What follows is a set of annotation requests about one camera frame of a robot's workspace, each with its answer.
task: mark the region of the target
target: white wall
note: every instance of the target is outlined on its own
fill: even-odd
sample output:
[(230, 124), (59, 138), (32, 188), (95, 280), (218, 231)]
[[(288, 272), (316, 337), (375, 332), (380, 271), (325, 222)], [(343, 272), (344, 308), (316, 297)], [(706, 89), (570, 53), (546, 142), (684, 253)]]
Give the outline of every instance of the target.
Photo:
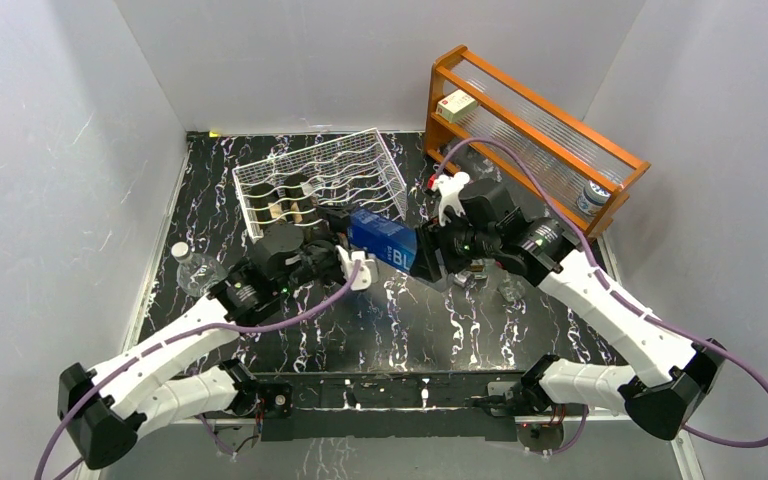
[(111, 0), (0, 3), (0, 479), (32, 476), (60, 371), (121, 348), (183, 155)]
[[(768, 377), (768, 2), (647, 2), (586, 122), (653, 164), (611, 227), (627, 287)], [(691, 424), (759, 438), (768, 399), (730, 366)], [(768, 448), (694, 444), (768, 479)]]
[(188, 130), (425, 128), (458, 44), (583, 116), (643, 0), (116, 0)]

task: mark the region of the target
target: white wire rack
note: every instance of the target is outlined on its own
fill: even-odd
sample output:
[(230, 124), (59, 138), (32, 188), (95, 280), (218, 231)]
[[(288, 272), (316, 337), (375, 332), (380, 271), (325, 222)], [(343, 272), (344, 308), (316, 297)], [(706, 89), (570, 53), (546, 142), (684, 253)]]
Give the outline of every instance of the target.
[[(303, 183), (285, 186), (298, 175)], [(312, 218), (315, 205), (353, 204), (391, 220), (404, 220), (407, 210), (405, 180), (375, 128), (240, 165), (234, 182), (253, 242), (273, 223), (319, 223)]]

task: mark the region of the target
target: wooden frame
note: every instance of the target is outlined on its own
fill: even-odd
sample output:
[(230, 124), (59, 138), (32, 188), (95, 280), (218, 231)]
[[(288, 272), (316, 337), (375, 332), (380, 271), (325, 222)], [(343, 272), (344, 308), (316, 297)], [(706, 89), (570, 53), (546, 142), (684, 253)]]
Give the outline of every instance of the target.
[[(467, 61), (473, 64), (479, 70), (508, 87), (516, 94), (527, 99), (544, 112), (565, 123), (567, 126), (598, 146), (598, 148), (601, 148), (630, 167), (632, 173), (622, 179), (620, 183), (616, 183), (611, 178), (608, 178), (606, 175), (594, 169), (592, 166), (579, 159), (573, 152), (570, 152), (543, 134), (538, 128), (535, 128), (522, 118), (514, 115), (496, 100), (490, 98), (490, 96), (483, 91), (478, 90), (472, 84), (455, 74), (452, 69), (462, 61)], [(611, 224), (613, 214), (628, 200), (628, 188), (649, 169), (650, 165), (648, 162), (631, 155), (587, 125), (584, 125), (578, 119), (549, 103), (549, 101), (540, 97), (509, 75), (470, 52), (465, 45), (459, 45), (438, 58), (431, 68), (431, 86), (428, 93), (428, 118), (425, 124), (425, 153), (438, 163), (443, 160), (443, 156), (439, 153), (442, 146), (446, 145), (455, 137), (468, 138), (471, 136), (463, 127), (449, 123), (435, 113), (437, 102), (444, 96), (443, 85), (445, 82), (451, 83), (456, 88), (463, 90), (475, 98), (478, 104), (486, 111), (553, 155), (566, 167), (575, 171), (586, 180), (593, 181), (611, 192), (608, 201), (594, 217), (585, 217), (577, 209), (573, 211), (562, 205), (560, 202), (556, 202), (560, 207), (560, 210), (575, 222), (575, 224), (585, 232), (585, 235), (587, 235), (588, 238), (596, 237)], [(519, 181), (534, 195), (539, 196), (534, 185), (531, 184), (528, 178), (515, 165), (500, 158), (495, 152), (484, 145), (472, 144), (470, 146), (484, 157), (493, 161), (499, 168)], [(457, 172), (459, 169), (457, 165), (449, 163), (446, 170), (449, 172)]]

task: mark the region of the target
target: can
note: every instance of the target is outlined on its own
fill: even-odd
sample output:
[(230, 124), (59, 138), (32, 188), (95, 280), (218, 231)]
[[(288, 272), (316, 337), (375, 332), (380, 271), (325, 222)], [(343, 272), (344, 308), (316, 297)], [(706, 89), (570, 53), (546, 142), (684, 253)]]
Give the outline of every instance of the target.
[(596, 182), (590, 181), (581, 189), (575, 204), (582, 213), (592, 217), (599, 213), (610, 197), (611, 192), (600, 187)]

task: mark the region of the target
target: marble surface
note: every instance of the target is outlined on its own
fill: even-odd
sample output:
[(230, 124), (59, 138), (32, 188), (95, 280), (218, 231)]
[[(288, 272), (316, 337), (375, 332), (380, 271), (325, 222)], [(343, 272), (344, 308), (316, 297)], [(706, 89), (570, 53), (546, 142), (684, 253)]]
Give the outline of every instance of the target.
[[(225, 266), (245, 255), (245, 224), (232, 169), (337, 136), (190, 135), (188, 165), (140, 340), (195, 301), (176, 284), (177, 263), (169, 254), (172, 244), (186, 241)], [(433, 170), (422, 154), (422, 134), (385, 134), (384, 139), (407, 183), (406, 223), (416, 226), (433, 208), (422, 191)], [(489, 161), (479, 158), (470, 163), (474, 178), (511, 182)], [(524, 189), (510, 190), (526, 212), (542, 213), (542, 205)], [(200, 359), (198, 366), (203, 369), (234, 356), (255, 373), (527, 370), (547, 352), (580, 362), (623, 363), (570, 309), (537, 289), (529, 287), (521, 300), (506, 303), (497, 291), (505, 275), (492, 267), (486, 282), (439, 292), (382, 265), (379, 283), (367, 292), (349, 294), (298, 328), (242, 336)], [(305, 285), (292, 293), (281, 315), (293, 316), (335, 290), (336, 286)]]

